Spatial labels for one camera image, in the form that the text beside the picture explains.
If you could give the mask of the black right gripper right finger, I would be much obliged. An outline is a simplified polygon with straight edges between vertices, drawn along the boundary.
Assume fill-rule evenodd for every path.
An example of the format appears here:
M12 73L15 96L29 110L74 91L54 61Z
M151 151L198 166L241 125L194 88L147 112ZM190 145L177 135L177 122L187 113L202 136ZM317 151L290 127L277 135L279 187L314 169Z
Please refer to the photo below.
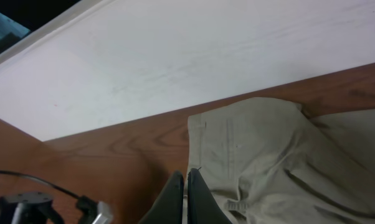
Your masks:
M191 169L187 177L187 223L231 224L206 185L199 169Z

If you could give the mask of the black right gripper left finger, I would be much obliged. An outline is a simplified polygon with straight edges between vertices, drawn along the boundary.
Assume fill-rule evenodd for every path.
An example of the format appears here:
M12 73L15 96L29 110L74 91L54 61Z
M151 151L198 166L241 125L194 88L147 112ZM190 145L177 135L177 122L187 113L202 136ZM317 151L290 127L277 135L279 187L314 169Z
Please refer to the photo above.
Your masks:
M139 224L182 224L184 178L175 171Z

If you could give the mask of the khaki green shorts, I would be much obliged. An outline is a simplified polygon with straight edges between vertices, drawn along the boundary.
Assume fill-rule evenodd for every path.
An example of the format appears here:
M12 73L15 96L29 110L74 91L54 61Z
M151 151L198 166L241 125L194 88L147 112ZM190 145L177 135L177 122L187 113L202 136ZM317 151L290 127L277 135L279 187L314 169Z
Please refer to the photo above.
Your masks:
M232 223L375 223L375 109L251 98L187 125L188 166Z

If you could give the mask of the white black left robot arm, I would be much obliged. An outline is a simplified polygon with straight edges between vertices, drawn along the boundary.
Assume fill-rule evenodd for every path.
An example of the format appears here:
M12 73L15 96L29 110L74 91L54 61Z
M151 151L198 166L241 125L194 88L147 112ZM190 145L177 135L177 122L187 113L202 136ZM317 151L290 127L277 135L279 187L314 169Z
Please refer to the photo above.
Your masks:
M48 220L64 224L52 206L53 197L43 192L0 197L0 224L46 224Z

